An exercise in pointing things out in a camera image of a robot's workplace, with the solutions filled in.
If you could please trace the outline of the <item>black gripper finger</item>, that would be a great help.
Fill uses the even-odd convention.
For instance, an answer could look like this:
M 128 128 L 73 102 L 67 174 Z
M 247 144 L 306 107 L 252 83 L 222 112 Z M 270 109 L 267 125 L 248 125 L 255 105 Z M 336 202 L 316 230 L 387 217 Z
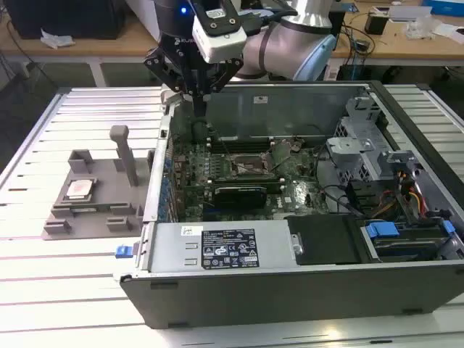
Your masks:
M 210 95 L 220 92 L 242 68 L 243 59 L 227 59 L 219 63 L 203 63 L 199 68 L 199 115 L 205 116 Z
M 199 89 L 191 69 L 191 55 L 185 46 L 158 46 L 146 56 L 144 65 L 170 90 L 186 96 L 194 115 L 200 116 Z

